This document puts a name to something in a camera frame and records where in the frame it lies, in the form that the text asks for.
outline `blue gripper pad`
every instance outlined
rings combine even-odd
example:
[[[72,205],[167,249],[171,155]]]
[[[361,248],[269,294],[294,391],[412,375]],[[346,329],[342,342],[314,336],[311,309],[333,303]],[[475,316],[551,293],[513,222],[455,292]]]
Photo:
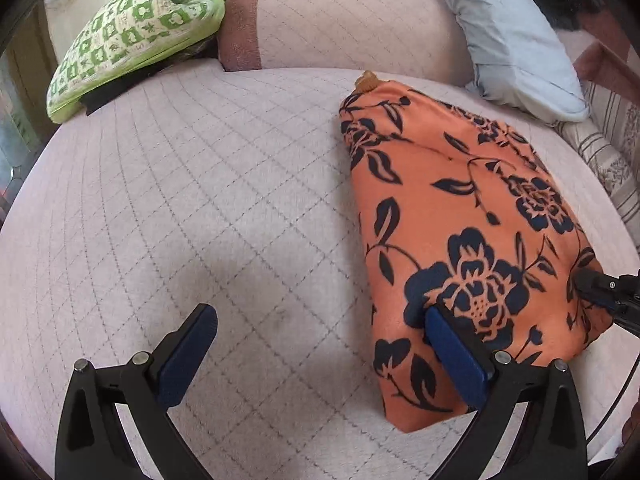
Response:
[[[462,399],[473,408],[482,408],[490,378],[437,308],[426,310],[424,330]]]
[[[218,315],[212,306],[207,305],[158,375],[156,400],[164,409],[182,402],[217,332]]]

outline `green pillow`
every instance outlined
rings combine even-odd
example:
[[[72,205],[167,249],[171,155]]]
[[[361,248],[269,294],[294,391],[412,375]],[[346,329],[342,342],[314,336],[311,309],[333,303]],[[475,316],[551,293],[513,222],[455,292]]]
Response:
[[[111,0],[84,26],[56,69],[47,113],[63,123],[82,95],[218,31],[224,0]]]

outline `folded orange cloth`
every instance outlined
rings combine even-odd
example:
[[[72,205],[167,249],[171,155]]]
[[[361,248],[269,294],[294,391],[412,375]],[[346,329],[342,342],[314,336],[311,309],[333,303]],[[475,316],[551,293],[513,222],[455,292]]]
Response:
[[[340,108],[372,308],[373,366],[402,431],[465,413],[424,341],[424,309],[452,310],[491,350],[546,366],[611,324],[580,300],[600,270],[574,213],[510,126],[365,74]]]

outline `white pillow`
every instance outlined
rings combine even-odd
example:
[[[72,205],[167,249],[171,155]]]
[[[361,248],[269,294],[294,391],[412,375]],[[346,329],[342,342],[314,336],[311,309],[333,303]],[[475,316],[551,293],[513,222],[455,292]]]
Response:
[[[446,0],[465,31],[479,94],[548,124],[589,115],[564,46],[533,0]]]

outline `silver bolt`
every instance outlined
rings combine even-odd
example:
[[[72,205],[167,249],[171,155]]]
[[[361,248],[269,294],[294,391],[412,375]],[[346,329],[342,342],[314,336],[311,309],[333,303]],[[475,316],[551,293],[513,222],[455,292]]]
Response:
[[[556,367],[557,370],[560,370],[561,372],[565,372],[569,369],[569,365],[564,361],[562,361],[562,359],[556,359],[554,361],[554,366]]]
[[[508,365],[511,362],[511,355],[508,352],[505,352],[504,350],[498,350],[494,354],[494,358],[501,365]]]
[[[74,363],[74,370],[76,372],[84,372],[88,366],[89,366],[89,361],[87,361],[84,357],[82,357]]]
[[[148,352],[138,352],[137,354],[133,355],[131,361],[137,366],[143,365],[144,363],[149,361],[149,354]]]

